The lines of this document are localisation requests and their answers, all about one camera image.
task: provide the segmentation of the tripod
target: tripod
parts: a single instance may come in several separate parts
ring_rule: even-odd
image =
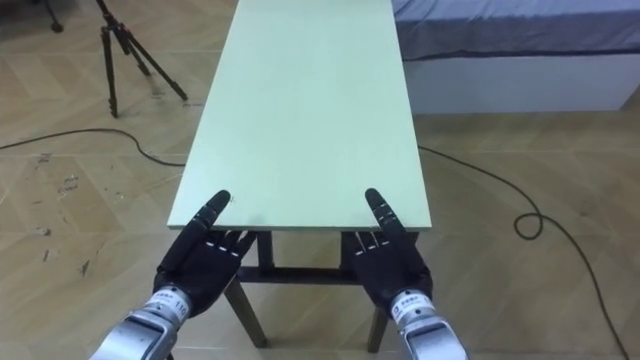
[[[187,94],[180,88],[177,82],[173,81],[169,75],[158,65],[158,63],[149,55],[147,50],[145,50],[142,45],[136,40],[136,38],[131,33],[123,23],[118,22],[116,18],[109,12],[107,9],[107,5],[104,3],[104,0],[96,0],[98,2],[98,6],[102,11],[102,17],[107,22],[107,26],[103,26],[100,28],[100,37],[102,38],[102,46],[104,47],[104,61],[105,66],[107,67],[107,81],[109,82],[109,109],[111,110],[111,115],[114,118],[118,117],[118,100],[116,98],[116,85],[115,85],[115,75],[113,71],[113,56],[111,54],[111,33],[115,36],[116,40],[120,43],[120,47],[125,55],[133,55],[138,63],[138,68],[142,72],[144,76],[151,76],[149,72],[149,68],[144,64],[140,54],[138,51],[144,56],[144,58],[153,66],[154,69],[162,76],[162,78],[171,86],[173,91],[180,96],[182,100],[187,100]]]

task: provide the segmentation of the gray mattress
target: gray mattress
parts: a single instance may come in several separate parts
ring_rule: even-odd
[[[405,60],[640,53],[640,0],[392,0]]]

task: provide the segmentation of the bed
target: bed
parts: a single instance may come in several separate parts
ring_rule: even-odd
[[[414,113],[617,110],[640,1],[393,0]]]

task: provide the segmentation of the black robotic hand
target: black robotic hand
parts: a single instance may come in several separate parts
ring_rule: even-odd
[[[175,286],[189,296],[190,317],[213,305],[233,280],[242,258],[256,239],[255,232],[213,231],[212,225],[229,203],[220,191],[184,227],[158,266],[154,291]]]
[[[347,241],[352,265],[374,304],[391,316],[391,302],[415,289],[432,297],[431,272],[389,204],[375,189],[365,193],[380,232],[359,232]]]

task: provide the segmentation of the table frame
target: table frame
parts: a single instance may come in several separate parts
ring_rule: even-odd
[[[251,307],[247,295],[242,289],[241,283],[360,285],[351,267],[349,255],[345,247],[346,240],[355,236],[355,232],[341,232],[340,265],[337,269],[331,269],[277,267],[273,259],[273,238],[271,232],[261,231],[258,233],[258,266],[241,267],[238,275],[231,281],[224,293],[256,348],[266,348],[268,346],[268,340]],[[410,240],[414,243],[418,239],[417,232],[409,233],[409,236]],[[388,322],[389,318],[387,315],[376,308],[367,340],[368,352],[378,352]]]

